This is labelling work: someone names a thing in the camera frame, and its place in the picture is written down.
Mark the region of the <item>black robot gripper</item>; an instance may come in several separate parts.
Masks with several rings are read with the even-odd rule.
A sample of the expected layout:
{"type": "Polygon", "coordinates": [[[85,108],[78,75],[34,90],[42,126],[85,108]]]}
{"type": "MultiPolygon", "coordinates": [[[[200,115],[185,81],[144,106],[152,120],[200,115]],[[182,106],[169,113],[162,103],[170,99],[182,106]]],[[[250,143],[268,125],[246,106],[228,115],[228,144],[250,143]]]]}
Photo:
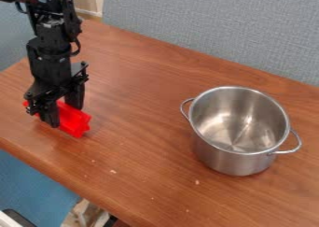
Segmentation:
{"type": "Polygon", "coordinates": [[[29,71],[33,82],[24,94],[26,112],[37,115],[52,128],[60,126],[57,100],[81,110],[84,107],[84,84],[88,81],[86,62],[72,63],[70,45],[32,38],[26,44],[29,71]]]}

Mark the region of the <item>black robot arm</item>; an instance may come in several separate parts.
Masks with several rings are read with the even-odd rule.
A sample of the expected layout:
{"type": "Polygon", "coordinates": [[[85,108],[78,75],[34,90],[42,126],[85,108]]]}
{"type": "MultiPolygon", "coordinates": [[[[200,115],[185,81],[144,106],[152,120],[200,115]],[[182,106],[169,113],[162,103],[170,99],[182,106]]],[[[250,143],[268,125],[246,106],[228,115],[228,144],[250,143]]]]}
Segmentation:
{"type": "Polygon", "coordinates": [[[84,108],[84,83],[88,81],[86,62],[73,63],[78,55],[82,21],[73,0],[0,0],[13,3],[28,15],[34,37],[26,43],[29,72],[33,83],[24,98],[26,113],[37,115],[50,127],[61,123],[57,100],[74,109],[84,108]]]}

